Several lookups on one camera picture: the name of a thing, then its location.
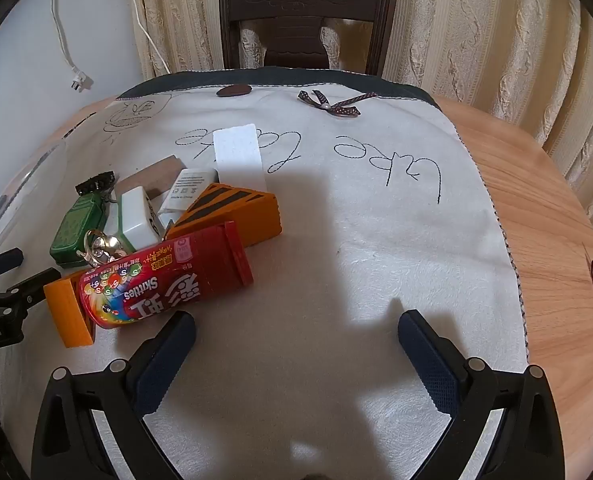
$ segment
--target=brown button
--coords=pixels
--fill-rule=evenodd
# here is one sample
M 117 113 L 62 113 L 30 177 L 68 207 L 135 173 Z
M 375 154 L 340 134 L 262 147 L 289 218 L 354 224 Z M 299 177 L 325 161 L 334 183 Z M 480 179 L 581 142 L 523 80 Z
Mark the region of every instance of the brown button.
M 216 95 L 219 97 L 234 97 L 249 94 L 251 91 L 252 87 L 250 85 L 230 85 L 221 88 Z

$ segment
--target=red candy container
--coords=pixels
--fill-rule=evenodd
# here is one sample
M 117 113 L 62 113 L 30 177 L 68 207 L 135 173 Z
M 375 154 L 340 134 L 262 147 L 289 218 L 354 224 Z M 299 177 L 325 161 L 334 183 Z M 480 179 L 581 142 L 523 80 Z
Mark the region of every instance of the red candy container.
M 251 285 L 236 224 L 208 227 L 86 272 L 79 299 L 103 328 Z

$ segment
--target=white tablecloth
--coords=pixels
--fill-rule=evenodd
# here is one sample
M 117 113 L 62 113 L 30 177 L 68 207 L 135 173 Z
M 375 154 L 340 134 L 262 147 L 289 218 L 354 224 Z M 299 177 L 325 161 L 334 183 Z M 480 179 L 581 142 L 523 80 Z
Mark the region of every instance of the white tablecloth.
M 477 168 L 425 102 L 371 98 L 356 104 L 358 118 L 339 118 L 299 101 L 303 88 L 233 98 L 217 89 L 114 102 L 80 124 L 0 222 L 0 251 L 26 255 L 0 289 L 54 265 L 48 247 L 75 184 L 107 170 L 128 176 L 172 153 L 189 168 L 214 166 L 211 132 L 255 123 L 283 234 L 247 249 L 254 286 L 188 307 L 198 339 L 147 424 L 184 478 L 409 478 L 449 417 L 399 346 L 404 309 L 419 309 L 466 357 L 515 372 L 527 365 L 517 276 Z M 305 89 L 331 103 L 359 93 Z M 32 308 L 25 341 L 0 349 L 0 417 L 28 471 L 51 371 L 129 358 L 168 317 L 65 349 L 45 304 Z M 497 422 L 464 478 L 475 477 Z

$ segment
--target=patterned curtain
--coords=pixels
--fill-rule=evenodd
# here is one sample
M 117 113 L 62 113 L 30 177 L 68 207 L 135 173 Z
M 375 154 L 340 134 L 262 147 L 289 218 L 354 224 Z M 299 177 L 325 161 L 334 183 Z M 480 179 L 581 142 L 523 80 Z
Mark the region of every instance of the patterned curtain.
M 223 67 L 218 0 L 137 0 L 170 69 Z M 260 66 L 245 23 L 241 66 Z M 134 27 L 146 78 L 163 67 Z M 329 20 L 332 68 L 362 72 L 371 25 Z M 551 156 L 593 223 L 593 20 L 578 0 L 398 0 L 383 77 L 517 124 Z

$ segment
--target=dark wooden chair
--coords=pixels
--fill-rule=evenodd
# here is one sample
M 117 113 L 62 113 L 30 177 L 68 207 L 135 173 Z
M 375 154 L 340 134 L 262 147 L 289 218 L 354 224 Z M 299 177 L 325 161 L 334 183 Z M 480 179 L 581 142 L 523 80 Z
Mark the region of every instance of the dark wooden chair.
M 219 0 L 225 68 L 240 68 L 239 22 L 264 20 L 266 66 L 329 68 L 321 42 L 325 18 L 372 22 L 365 73 L 380 76 L 396 0 Z

